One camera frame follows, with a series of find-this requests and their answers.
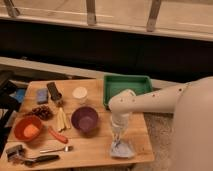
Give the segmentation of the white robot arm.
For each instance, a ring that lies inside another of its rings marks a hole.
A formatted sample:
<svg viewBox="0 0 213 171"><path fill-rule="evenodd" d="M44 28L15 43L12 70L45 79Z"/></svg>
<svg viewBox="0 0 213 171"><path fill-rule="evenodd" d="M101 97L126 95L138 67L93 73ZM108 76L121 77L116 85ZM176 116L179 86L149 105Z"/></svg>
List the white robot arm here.
<svg viewBox="0 0 213 171"><path fill-rule="evenodd" d="M173 113L169 171L213 171L213 76L143 95L127 89L108 106L115 134L132 112Z"/></svg>

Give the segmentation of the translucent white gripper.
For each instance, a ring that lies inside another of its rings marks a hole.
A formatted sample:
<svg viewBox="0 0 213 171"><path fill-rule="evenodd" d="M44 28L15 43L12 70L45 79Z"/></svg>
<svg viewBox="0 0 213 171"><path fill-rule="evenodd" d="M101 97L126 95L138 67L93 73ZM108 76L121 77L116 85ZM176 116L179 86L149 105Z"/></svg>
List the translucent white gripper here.
<svg viewBox="0 0 213 171"><path fill-rule="evenodd" d="M129 113L115 114L111 115L111 129L113 134L113 140L118 142L121 139L122 134L128 128L129 123Z"/></svg>

